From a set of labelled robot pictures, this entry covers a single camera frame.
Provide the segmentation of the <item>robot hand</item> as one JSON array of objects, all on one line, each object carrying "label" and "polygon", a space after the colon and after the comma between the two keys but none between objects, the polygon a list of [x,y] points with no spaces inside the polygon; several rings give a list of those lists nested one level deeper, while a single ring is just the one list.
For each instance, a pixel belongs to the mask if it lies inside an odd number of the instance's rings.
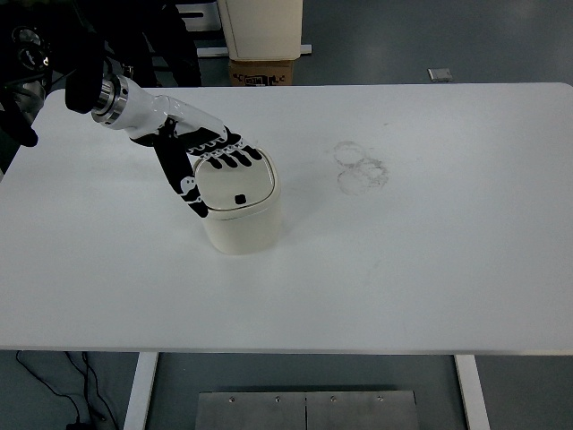
[{"label": "robot hand", "polygon": [[195,178],[194,156],[216,170],[250,168],[262,153],[224,123],[179,99],[152,95],[133,80],[111,75],[103,80],[92,118],[129,139],[154,149],[174,192],[201,218],[210,210]]}]

